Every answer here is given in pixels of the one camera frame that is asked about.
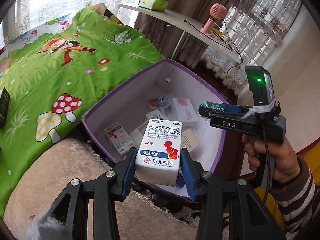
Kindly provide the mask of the striped sleeve forearm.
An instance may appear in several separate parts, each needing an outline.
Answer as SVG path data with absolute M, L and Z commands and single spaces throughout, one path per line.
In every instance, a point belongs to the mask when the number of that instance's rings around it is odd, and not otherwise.
M 306 161 L 297 157 L 300 172 L 295 178 L 272 181 L 270 193 L 285 224 L 286 239 L 319 239 L 319 185 Z

